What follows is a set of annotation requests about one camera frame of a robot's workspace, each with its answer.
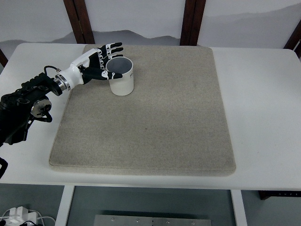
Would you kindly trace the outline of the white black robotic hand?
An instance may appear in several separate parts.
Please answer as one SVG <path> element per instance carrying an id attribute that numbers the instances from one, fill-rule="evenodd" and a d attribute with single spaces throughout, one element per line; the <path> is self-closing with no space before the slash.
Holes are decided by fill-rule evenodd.
<path id="1" fill-rule="evenodd" d="M 109 60 L 122 57 L 122 42 L 105 44 L 93 48 L 71 62 L 69 68 L 61 71 L 61 81 L 66 88 L 87 84 L 91 80 L 113 80 L 123 78 L 121 73 L 103 70 Z"/>

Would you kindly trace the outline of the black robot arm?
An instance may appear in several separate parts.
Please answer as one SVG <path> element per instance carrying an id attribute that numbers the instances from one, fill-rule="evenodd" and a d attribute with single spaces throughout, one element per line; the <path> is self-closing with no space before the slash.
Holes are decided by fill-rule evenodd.
<path id="1" fill-rule="evenodd" d="M 60 96 L 63 91 L 91 80 L 121 79 L 122 74 L 105 68 L 109 60 L 121 56 L 122 50 L 121 42 L 93 48 L 74 60 L 69 68 L 58 70 L 54 78 L 44 71 L 22 83 L 15 92 L 3 95 L 0 99 L 0 143 L 12 145 L 25 141 L 34 121 L 52 121 L 49 92 Z"/>

